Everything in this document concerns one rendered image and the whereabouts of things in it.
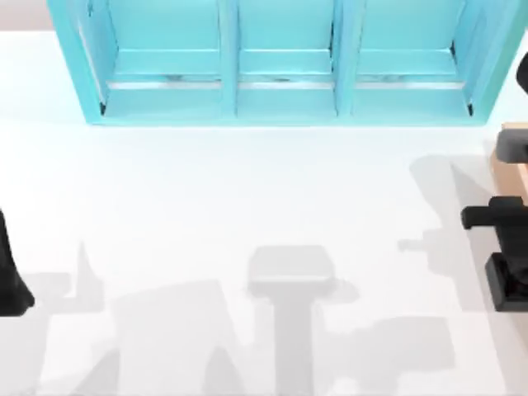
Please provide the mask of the light blue rack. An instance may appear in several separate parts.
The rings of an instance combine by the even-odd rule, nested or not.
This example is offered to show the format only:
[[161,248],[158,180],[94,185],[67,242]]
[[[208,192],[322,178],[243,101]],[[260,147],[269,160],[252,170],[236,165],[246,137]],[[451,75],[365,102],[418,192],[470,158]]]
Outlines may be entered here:
[[528,0],[46,0],[85,121],[485,124]]

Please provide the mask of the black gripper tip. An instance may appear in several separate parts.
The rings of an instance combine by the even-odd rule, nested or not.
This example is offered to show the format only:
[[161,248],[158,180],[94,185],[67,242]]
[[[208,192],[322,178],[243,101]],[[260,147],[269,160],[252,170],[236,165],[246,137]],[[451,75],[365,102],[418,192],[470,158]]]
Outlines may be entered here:
[[0,210],[0,318],[20,317],[35,305],[35,297],[14,262],[7,226]]

